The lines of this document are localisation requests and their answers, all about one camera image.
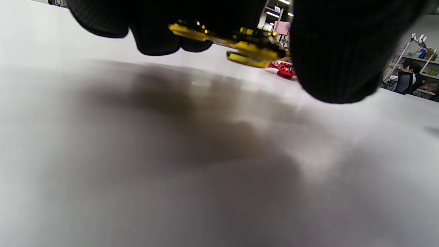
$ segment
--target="black chair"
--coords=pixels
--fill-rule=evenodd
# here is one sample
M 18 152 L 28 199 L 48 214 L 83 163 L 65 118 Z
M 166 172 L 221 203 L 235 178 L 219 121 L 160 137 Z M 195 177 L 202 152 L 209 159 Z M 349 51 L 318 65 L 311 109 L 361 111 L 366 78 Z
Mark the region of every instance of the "black chair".
M 413 85 L 413 74 L 401 71 L 398 73 L 398 82 L 396 83 L 395 92 L 398 94 L 407 94 L 411 92 Z

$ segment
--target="gloved hand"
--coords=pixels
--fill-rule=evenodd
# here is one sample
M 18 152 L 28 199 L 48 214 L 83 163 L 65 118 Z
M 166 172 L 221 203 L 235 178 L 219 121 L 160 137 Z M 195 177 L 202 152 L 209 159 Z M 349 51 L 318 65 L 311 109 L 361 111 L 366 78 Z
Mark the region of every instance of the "gloved hand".
M 173 35 L 169 23 L 200 19 L 216 32 L 255 29 L 265 0 L 69 0 L 82 27 L 122 38 L 130 28 L 145 55 L 180 47 L 200 52 L 212 43 Z M 428 0 L 294 0 L 290 52 L 303 88 L 330 103 L 357 102 L 376 91 L 399 39 Z
M 241 26 L 257 27 L 265 0 L 69 0 L 69 8 L 79 24 L 89 32 L 123 38 L 128 28 L 133 32 L 137 48 L 145 55 L 160 56 L 176 52 L 207 50 L 211 41 L 200 42 L 175 36 L 168 24 L 183 20 L 202 20 L 212 29 L 223 32 Z

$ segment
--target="pink box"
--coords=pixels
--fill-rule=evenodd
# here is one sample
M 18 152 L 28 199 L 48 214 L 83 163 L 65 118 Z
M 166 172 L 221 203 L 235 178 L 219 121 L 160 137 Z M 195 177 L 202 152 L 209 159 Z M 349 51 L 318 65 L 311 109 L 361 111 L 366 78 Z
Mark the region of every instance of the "pink box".
M 290 31 L 290 23 L 289 22 L 279 22 L 279 26 L 277 27 L 277 30 L 274 30 L 276 28 L 277 21 L 274 22 L 273 26 L 273 32 L 276 32 L 281 35 L 288 35 L 288 32 Z

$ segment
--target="gold metal part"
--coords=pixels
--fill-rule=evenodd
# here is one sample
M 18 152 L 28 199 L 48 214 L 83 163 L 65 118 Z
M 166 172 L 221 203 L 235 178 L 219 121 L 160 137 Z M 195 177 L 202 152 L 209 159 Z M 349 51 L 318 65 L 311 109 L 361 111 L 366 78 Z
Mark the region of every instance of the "gold metal part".
M 205 33 L 200 33 L 194 30 L 191 30 L 185 26 L 179 24 L 170 24 L 169 30 L 175 35 L 183 36 L 188 39 L 198 40 L 198 41 L 206 41 L 208 39 Z
M 267 68 L 268 64 L 270 63 L 269 61 L 265 61 L 265 60 L 261 60 L 261 61 L 254 60 L 243 54 L 240 54 L 239 52 L 228 51 L 226 53 L 226 56 L 227 59 L 229 59 L 230 61 L 251 67 L 256 67 L 256 68 Z
M 276 61 L 280 59 L 279 54 L 275 51 L 269 50 L 267 48 L 259 48 L 257 45 L 253 44 L 253 42 L 261 42 L 262 44 L 267 44 L 270 41 L 260 40 L 257 37 L 253 37 L 252 34 L 254 30 L 247 29 L 245 27 L 240 28 L 240 32 L 242 34 L 248 35 L 246 39 L 248 41 L 239 41 L 236 42 L 234 40 L 224 39 L 222 37 L 216 37 L 215 35 L 210 36 L 210 31 L 205 29 L 205 26 L 202 26 L 204 32 L 195 31 L 193 29 L 189 29 L 183 25 L 178 23 L 170 24 L 169 29 L 171 32 L 178 36 L 183 36 L 189 39 L 198 40 L 198 41 L 206 41 L 210 40 L 216 44 L 226 46 L 232 49 L 236 49 L 237 52 L 228 51 L 227 59 L 241 63 L 244 65 L 257 67 L 257 68 L 266 68 L 270 61 Z M 268 35 L 277 35 L 276 33 L 268 33 Z

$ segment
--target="red wrapper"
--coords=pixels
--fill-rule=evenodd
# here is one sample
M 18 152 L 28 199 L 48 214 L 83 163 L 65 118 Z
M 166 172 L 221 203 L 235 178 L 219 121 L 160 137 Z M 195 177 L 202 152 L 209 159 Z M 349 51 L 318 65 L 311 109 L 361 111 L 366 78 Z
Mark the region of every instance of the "red wrapper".
M 271 61 L 271 62 L 268 64 L 268 68 L 275 68 L 275 69 L 277 69 L 278 67 L 279 67 L 279 63 L 276 62 L 276 61 Z
M 296 75 L 293 65 L 290 63 L 286 63 L 286 62 L 281 62 L 279 64 L 279 68 L 278 68 L 278 72 L 277 74 L 281 77 L 285 77 L 288 79 L 291 79 L 293 76 Z

